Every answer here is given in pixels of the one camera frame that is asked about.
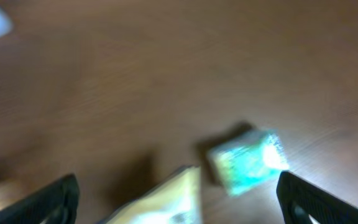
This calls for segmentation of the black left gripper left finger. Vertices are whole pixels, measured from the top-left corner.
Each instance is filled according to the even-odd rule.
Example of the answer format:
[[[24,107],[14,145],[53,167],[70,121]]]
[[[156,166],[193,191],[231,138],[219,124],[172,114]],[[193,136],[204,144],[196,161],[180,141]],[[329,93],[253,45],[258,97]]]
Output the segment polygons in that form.
[[[0,224],[75,224],[80,188],[68,174],[2,209]]]

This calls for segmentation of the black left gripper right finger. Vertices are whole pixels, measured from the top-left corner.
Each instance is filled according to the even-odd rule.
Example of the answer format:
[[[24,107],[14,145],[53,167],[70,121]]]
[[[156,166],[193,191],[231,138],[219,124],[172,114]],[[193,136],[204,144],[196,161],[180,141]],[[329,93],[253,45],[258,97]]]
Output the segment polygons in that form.
[[[276,193],[286,224],[356,224],[358,208],[336,198],[317,186],[283,171]]]

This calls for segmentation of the small teal green box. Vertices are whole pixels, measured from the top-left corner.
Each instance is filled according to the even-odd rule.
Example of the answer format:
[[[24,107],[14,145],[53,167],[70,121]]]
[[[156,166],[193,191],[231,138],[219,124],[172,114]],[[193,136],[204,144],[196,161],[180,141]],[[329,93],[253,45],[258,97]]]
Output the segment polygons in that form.
[[[251,130],[211,148],[208,159],[217,181],[231,197],[240,196],[290,168],[280,137]]]

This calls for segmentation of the yellow white snack bag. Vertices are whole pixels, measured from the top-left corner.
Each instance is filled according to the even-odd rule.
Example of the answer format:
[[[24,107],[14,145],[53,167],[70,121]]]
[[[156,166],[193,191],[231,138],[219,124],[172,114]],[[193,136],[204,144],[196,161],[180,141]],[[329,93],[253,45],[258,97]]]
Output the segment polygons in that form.
[[[202,224],[201,167],[180,167],[152,190],[100,222]]]

